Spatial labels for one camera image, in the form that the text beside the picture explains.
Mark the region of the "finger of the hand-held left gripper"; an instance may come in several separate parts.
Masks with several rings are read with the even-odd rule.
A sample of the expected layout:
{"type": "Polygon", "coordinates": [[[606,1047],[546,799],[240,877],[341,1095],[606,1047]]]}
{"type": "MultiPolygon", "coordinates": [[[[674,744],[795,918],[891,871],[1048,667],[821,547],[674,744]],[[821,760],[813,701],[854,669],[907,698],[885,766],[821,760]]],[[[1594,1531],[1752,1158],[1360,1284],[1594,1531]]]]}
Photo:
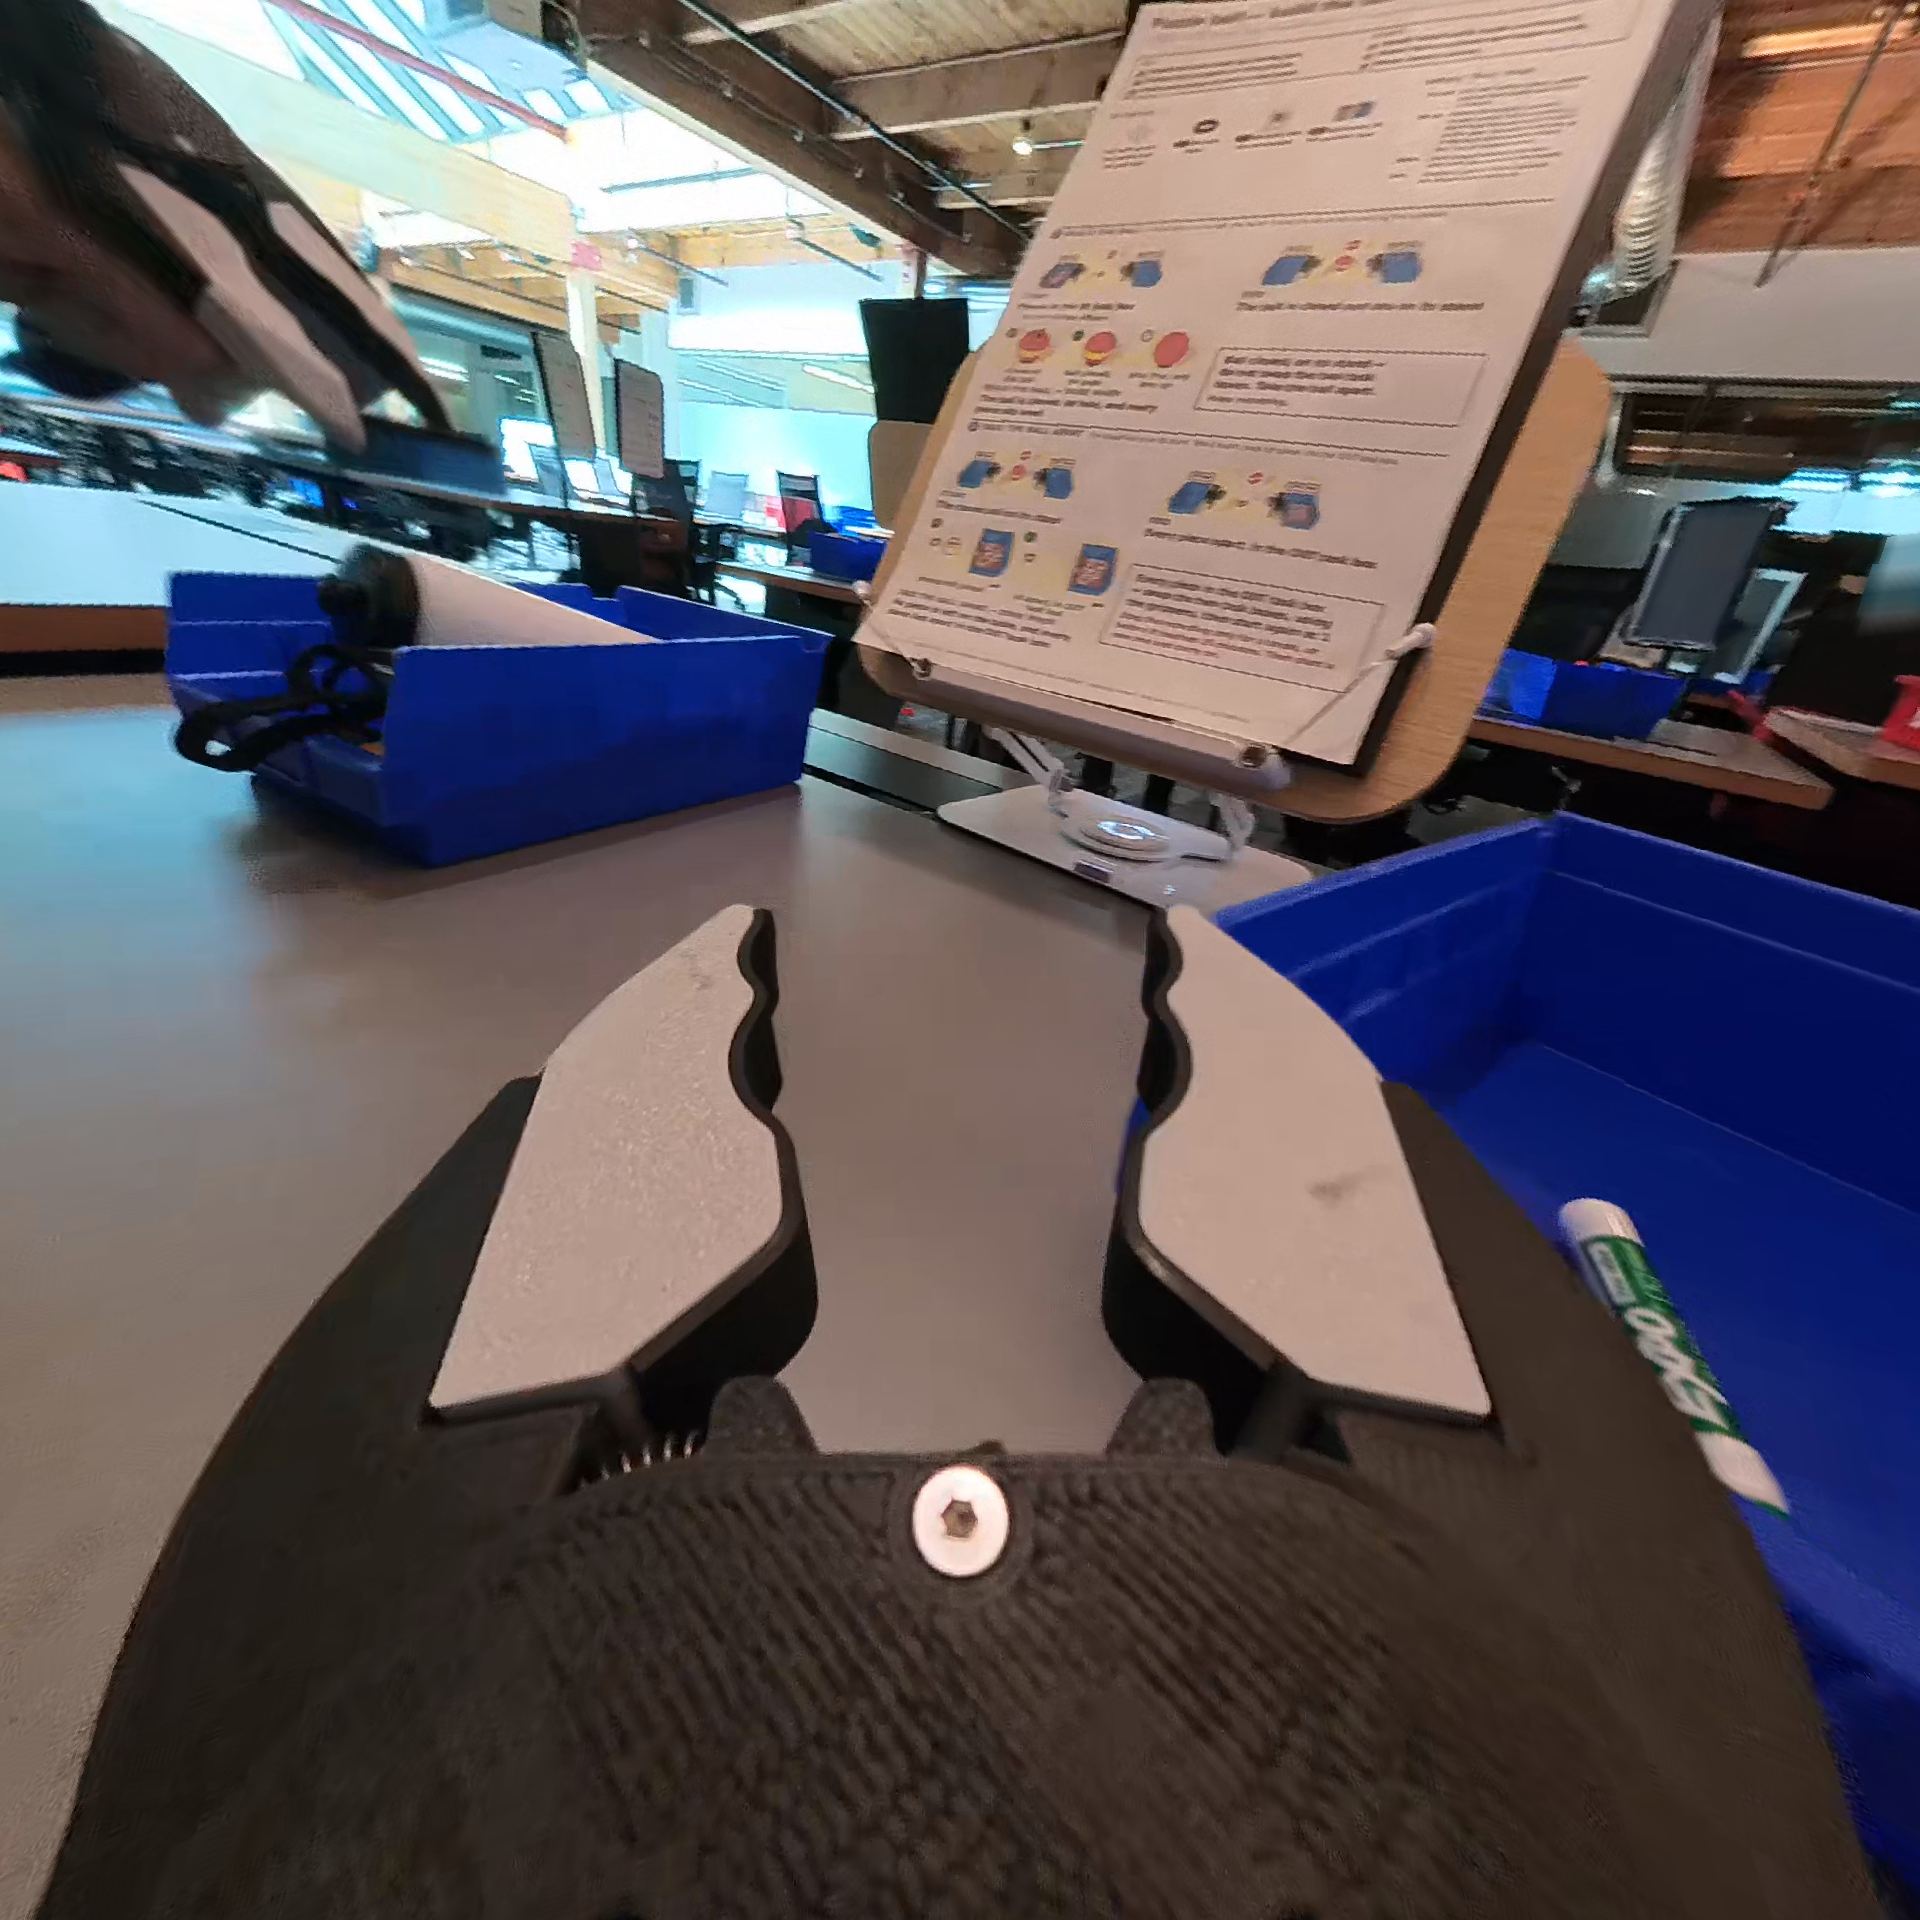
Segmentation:
{"type": "Polygon", "coordinates": [[[151,232],[197,275],[191,312],[238,370],[256,389],[277,392],[305,412],[331,448],[361,450],[367,412],[357,407],[346,374],[314,344],[287,300],[282,276],[269,262],[269,216],[259,221],[254,207],[242,207],[227,220],[218,207],[134,159],[120,159],[118,172],[151,232]]]}
{"type": "Polygon", "coordinates": [[[314,344],[346,374],[357,407],[367,412],[398,398],[423,430],[451,435],[449,407],[382,288],[353,262],[305,204],[273,200],[269,221],[269,262],[314,344]]]}

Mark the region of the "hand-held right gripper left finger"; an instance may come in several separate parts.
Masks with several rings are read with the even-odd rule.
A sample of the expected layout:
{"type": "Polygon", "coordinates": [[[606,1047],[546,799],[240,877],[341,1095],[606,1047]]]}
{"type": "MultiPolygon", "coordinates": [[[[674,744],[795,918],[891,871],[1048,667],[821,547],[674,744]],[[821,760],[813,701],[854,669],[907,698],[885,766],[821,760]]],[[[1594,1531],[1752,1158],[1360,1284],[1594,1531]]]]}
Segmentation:
{"type": "Polygon", "coordinates": [[[735,903],[602,998],[550,1055],[427,1406],[589,1408],[615,1444],[710,1427],[781,1375],[818,1283],[778,1116],[778,925],[735,903]]]}

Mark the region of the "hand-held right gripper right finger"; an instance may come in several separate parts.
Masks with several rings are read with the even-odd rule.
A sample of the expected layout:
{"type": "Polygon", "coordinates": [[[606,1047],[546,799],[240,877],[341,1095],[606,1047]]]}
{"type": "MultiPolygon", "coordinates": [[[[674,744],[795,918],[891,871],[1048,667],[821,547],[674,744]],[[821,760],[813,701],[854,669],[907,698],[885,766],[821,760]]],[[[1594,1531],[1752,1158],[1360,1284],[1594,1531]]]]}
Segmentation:
{"type": "Polygon", "coordinates": [[[1194,1384],[1224,1456],[1345,1458],[1354,1412],[1496,1415],[1381,1072],[1302,987],[1191,906],[1144,948],[1136,1120],[1102,1325],[1194,1384]]]}

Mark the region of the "green dry-erase marker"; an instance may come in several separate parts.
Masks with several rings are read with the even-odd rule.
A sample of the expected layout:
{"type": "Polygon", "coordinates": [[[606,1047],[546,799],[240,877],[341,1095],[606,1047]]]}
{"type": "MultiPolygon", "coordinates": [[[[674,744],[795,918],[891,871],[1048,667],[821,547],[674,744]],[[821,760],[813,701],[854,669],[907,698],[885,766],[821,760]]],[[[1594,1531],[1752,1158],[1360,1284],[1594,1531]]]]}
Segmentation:
{"type": "Polygon", "coordinates": [[[1666,1404],[1689,1427],[1719,1485],[1786,1519],[1793,1512],[1786,1488],[1747,1438],[1632,1216],[1599,1198],[1576,1198],[1559,1208],[1558,1229],[1578,1276],[1658,1375],[1666,1404]]]}

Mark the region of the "blue plastic bin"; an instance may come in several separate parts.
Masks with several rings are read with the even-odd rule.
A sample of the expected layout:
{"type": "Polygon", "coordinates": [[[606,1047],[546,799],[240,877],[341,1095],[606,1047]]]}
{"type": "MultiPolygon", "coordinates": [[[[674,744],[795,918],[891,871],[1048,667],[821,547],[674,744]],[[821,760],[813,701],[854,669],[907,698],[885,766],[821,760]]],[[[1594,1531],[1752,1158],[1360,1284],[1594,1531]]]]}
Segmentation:
{"type": "Polygon", "coordinates": [[[176,754],[426,869],[801,780],[829,638],[672,595],[531,588],[645,640],[371,651],[320,579],[179,572],[176,754]]]}
{"type": "Polygon", "coordinates": [[[1227,1456],[1201,1796],[1277,1915],[1917,1907],[1917,915],[1595,822],[1216,924],[1381,1072],[1493,1419],[1227,1456]],[[1582,1278],[1632,1216],[1790,1503],[1582,1278]]]}

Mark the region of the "white paper roll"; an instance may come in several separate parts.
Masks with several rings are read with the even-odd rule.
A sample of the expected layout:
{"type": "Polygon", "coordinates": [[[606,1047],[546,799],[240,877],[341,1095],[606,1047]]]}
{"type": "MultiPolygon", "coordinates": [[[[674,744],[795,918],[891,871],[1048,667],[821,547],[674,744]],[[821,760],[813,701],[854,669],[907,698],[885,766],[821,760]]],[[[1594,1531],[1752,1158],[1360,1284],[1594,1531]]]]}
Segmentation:
{"type": "Polygon", "coordinates": [[[385,543],[357,543],[319,580],[319,598],[339,638],[382,653],[645,640],[615,618],[385,543]]]}

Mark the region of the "black panel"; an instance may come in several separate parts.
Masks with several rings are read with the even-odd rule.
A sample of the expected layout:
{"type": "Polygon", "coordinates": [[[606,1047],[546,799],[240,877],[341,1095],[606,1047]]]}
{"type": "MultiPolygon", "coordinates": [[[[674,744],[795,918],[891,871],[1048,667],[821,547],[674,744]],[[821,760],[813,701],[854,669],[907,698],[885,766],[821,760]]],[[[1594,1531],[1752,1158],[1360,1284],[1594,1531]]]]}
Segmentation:
{"type": "Polygon", "coordinates": [[[973,351],[963,296],[882,296],[858,304],[880,422],[936,424],[973,351]]]}

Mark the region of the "dark tablet on stand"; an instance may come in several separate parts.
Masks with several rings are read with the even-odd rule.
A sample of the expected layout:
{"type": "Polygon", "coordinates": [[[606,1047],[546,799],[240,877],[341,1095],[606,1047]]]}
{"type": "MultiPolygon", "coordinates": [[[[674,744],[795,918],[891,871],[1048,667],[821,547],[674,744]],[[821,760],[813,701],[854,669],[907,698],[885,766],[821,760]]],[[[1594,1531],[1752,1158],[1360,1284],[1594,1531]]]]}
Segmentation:
{"type": "Polygon", "coordinates": [[[1681,503],[1662,522],[1639,595],[1610,634],[1616,650],[1686,660],[1722,638],[1769,535],[1790,514],[1781,496],[1681,503]]]}

